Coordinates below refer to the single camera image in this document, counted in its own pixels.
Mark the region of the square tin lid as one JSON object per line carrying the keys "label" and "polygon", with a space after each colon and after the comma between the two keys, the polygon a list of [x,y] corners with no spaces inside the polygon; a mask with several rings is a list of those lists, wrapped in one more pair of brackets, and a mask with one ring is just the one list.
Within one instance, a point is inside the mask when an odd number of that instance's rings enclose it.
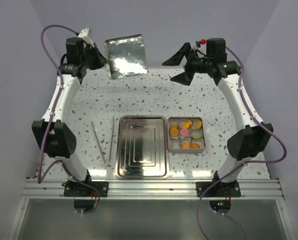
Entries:
{"label": "square tin lid", "polygon": [[110,79],[119,80],[148,73],[142,34],[108,39],[104,42],[104,50]]}

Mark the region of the orange fish cookie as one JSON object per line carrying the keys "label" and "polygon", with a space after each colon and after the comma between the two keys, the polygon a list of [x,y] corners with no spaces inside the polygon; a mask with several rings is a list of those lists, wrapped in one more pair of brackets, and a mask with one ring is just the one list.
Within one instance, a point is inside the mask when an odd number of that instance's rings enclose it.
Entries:
{"label": "orange fish cookie", "polygon": [[189,129],[189,128],[192,127],[192,125],[193,125],[193,122],[192,122],[191,120],[188,120],[188,121],[186,121],[186,122],[183,124],[182,128],[183,128],[183,129]]}

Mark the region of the pink sandwich cookie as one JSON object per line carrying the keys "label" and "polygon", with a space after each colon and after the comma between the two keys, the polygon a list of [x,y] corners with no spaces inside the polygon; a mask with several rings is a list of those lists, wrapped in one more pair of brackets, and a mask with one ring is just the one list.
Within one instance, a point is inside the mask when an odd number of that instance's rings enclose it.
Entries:
{"label": "pink sandwich cookie", "polygon": [[184,128],[181,128],[180,131],[179,131],[179,135],[181,137],[187,137],[189,135],[189,130],[188,129],[184,129]]}

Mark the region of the pink cookie tin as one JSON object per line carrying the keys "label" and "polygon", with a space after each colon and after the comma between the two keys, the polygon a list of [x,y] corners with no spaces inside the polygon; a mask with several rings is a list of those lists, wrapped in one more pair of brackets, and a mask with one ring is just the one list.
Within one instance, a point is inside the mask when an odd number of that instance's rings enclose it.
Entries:
{"label": "pink cookie tin", "polygon": [[168,150],[172,154],[201,154],[206,148],[201,117],[169,117],[167,136]]}

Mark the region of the green sandwich cookie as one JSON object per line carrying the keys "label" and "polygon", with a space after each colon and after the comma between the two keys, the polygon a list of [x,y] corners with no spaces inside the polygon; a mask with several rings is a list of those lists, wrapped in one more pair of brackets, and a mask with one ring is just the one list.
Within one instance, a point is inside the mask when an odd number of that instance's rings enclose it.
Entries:
{"label": "green sandwich cookie", "polygon": [[193,135],[192,135],[192,138],[193,138],[193,139],[200,139],[200,138],[202,138],[202,135],[201,135],[200,133],[193,134]]}
{"label": "green sandwich cookie", "polygon": [[173,147],[173,141],[170,139],[170,141],[169,141],[169,146],[170,146],[170,148],[172,148]]}

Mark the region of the flower edged orange cookie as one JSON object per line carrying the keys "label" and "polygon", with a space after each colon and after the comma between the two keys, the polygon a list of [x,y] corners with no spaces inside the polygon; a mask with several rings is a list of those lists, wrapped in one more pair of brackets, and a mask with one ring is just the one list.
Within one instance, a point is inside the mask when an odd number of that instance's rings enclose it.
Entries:
{"label": "flower edged orange cookie", "polygon": [[181,148],[182,149],[190,149],[191,148],[191,143],[190,142],[183,142],[182,144],[181,144]]}

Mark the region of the orange chip cookie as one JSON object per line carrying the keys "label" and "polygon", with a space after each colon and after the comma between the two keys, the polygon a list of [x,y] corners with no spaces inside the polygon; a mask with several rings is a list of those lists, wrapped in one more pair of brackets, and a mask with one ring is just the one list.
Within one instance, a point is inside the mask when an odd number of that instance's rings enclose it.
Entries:
{"label": "orange chip cookie", "polygon": [[192,149],[200,149],[201,148],[201,145],[199,143],[197,143],[197,142],[193,142],[191,144],[191,148]]}

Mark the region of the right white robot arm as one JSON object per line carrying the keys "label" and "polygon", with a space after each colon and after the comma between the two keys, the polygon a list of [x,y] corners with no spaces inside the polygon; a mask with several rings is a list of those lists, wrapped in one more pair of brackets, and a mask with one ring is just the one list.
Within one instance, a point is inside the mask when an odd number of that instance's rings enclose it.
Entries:
{"label": "right white robot arm", "polygon": [[244,165],[263,152],[273,130],[271,123],[264,123],[257,116],[251,100],[243,85],[243,64],[229,61],[230,51],[223,38],[202,39],[192,47],[186,42],[172,57],[163,62],[163,66],[179,66],[183,58],[184,71],[170,80],[189,86],[195,74],[207,74],[223,93],[234,117],[236,133],[227,140],[228,156],[215,173],[218,179],[212,183],[212,192],[224,196],[230,185],[237,180]]}

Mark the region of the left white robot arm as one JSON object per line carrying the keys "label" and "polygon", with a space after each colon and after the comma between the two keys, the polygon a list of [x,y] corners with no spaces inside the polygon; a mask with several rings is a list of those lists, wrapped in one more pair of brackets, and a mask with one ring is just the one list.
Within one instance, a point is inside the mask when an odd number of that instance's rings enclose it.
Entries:
{"label": "left white robot arm", "polygon": [[72,103],[88,70],[101,69],[104,60],[89,36],[76,36],[66,40],[66,54],[56,66],[57,80],[51,102],[41,120],[33,121],[32,132],[40,148],[38,182],[47,171],[42,170],[44,156],[62,164],[68,179],[77,182],[75,190],[81,196],[92,193],[93,184],[86,180],[89,174],[75,153],[77,138],[67,125]]}

